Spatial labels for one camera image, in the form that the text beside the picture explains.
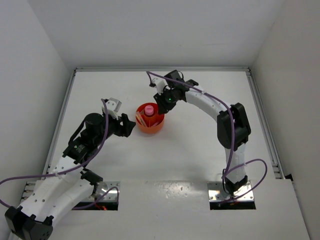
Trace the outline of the pink glue bottle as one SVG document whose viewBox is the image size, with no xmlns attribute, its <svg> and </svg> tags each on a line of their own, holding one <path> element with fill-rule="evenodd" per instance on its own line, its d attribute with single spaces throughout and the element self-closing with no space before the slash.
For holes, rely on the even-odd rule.
<svg viewBox="0 0 320 240">
<path fill-rule="evenodd" d="M 152 105 L 147 105 L 144 108 L 144 115 L 147 117 L 152 117 L 155 114 L 155 109 Z"/>
</svg>

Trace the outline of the pink thin pencil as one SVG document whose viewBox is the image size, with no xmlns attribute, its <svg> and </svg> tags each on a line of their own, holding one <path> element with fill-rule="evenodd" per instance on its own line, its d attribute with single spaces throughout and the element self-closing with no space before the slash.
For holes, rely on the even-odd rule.
<svg viewBox="0 0 320 240">
<path fill-rule="evenodd" d="M 139 121 L 141 122 L 141 124 L 142 124 L 144 127 L 147 127 L 147 124 L 146 124 L 144 118 L 142 117 L 142 115 L 141 115 L 139 112 L 136 114 L 136 117 L 139 119 Z"/>
</svg>

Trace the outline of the yellow beige stick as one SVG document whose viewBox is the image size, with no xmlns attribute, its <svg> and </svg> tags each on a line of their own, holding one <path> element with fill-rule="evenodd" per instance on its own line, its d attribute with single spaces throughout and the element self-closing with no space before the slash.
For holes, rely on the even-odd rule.
<svg viewBox="0 0 320 240">
<path fill-rule="evenodd" d="M 142 124 L 143 126 L 146 125 L 144 119 L 142 118 L 142 115 L 141 115 L 140 112 L 138 112 L 138 111 L 136 112 L 136 118 L 139 119 L 139 121 L 141 122 L 141 124 Z"/>
</svg>

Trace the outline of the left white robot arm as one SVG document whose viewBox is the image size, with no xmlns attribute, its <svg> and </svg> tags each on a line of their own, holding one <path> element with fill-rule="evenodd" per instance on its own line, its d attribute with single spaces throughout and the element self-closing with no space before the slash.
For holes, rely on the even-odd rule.
<svg viewBox="0 0 320 240">
<path fill-rule="evenodd" d="M 123 113 L 90 113 L 68 141 L 62 157 L 36 190 L 5 212 L 9 229 L 21 240 L 47 240 L 54 226 L 83 199 L 103 195 L 104 180 L 87 169 L 98 148 L 112 135 L 129 137 L 135 122 Z"/>
</svg>

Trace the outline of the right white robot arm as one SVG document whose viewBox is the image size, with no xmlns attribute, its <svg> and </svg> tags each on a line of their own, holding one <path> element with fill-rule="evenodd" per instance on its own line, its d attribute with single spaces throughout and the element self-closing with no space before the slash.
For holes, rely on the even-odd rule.
<svg viewBox="0 0 320 240">
<path fill-rule="evenodd" d="M 149 85 L 156 88 L 154 99 L 160 114 L 167 114 L 184 101 L 198 107 L 217 124 L 217 138 L 224 147 L 226 167 L 222 171 L 225 191 L 233 196 L 248 182 L 245 171 L 245 148 L 251 134 L 251 127 L 245 107 L 241 103 L 227 104 L 207 93 L 193 79 L 184 80 L 178 70 L 161 76 L 148 72 Z"/>
</svg>

